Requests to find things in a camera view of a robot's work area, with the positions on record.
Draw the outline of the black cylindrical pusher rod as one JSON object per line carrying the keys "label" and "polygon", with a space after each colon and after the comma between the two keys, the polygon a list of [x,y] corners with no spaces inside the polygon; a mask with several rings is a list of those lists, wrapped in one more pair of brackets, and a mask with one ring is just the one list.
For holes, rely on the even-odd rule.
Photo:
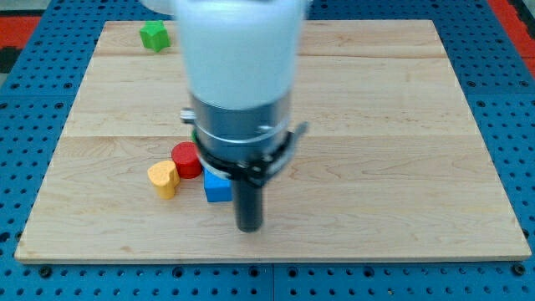
{"label": "black cylindrical pusher rod", "polygon": [[255,232],[263,222],[262,188],[245,180],[232,181],[232,200],[237,228]]}

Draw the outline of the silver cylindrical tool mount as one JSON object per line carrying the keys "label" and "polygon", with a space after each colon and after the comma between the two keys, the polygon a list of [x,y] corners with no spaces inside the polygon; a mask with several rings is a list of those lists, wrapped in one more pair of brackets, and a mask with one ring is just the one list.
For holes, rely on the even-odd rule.
{"label": "silver cylindrical tool mount", "polygon": [[228,180],[262,187],[292,160],[298,140],[308,131],[304,121],[291,131],[290,96],[246,109],[209,105],[191,97],[181,110],[183,123],[196,131],[202,165]]}

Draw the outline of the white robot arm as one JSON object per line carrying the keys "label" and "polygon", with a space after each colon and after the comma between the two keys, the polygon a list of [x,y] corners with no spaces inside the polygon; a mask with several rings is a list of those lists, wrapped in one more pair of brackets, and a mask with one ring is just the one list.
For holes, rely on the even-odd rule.
{"label": "white robot arm", "polygon": [[236,224],[262,226],[262,189],[293,158],[307,123],[290,130],[307,1],[144,1],[176,20],[200,161],[230,180]]}

